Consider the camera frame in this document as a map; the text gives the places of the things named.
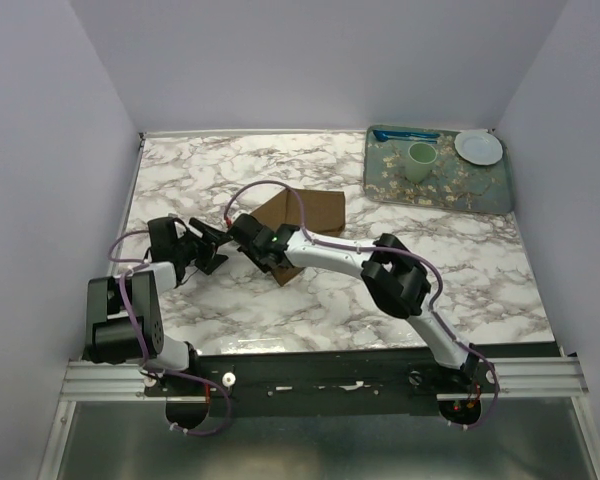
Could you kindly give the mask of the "brown cloth napkin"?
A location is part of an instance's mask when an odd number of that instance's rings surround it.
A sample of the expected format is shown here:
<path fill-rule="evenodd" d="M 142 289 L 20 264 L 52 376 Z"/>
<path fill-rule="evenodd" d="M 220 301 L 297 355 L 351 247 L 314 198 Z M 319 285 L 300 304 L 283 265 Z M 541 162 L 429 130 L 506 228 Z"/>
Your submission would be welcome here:
<path fill-rule="evenodd" d="M 346 199 L 341 191 L 299 190 L 304 205 L 308 230 L 339 237 L 346 226 Z M 300 207 L 296 197 L 287 190 L 273 196 L 251 214 L 263 225 L 276 231 L 282 224 L 300 224 Z"/>

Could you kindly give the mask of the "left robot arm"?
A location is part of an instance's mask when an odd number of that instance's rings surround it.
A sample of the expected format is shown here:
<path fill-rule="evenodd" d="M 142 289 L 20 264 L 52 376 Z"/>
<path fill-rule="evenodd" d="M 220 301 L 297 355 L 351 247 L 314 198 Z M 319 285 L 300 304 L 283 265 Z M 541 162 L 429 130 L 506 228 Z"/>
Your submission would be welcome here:
<path fill-rule="evenodd" d="M 219 268 L 227 257 L 218 249 L 230 237 L 196 218 L 184 222 L 167 216 L 122 235 L 110 252 L 136 235 L 149 238 L 144 255 L 111 257 L 126 267 L 117 275 L 88 283 L 82 358 L 94 364 L 129 363 L 150 371 L 168 370 L 168 384 L 181 395 L 192 394 L 202 380 L 200 368 L 192 364 L 196 353 L 189 343 L 165 333 L 159 297 L 183 286 L 190 266 L 205 275 Z"/>

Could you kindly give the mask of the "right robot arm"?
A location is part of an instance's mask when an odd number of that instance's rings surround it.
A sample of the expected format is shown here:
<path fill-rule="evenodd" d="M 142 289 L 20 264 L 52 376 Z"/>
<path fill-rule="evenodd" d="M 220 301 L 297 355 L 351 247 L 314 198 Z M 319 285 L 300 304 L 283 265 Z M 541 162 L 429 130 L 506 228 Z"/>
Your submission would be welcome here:
<path fill-rule="evenodd" d="M 440 273 L 396 236 L 345 241 L 297 225 L 272 230 L 249 214 L 229 221 L 228 235 L 263 272 L 314 268 L 361 280 L 379 310 L 407 321 L 425 341 L 447 389 L 460 392 L 476 380 L 480 356 L 435 309 Z"/>

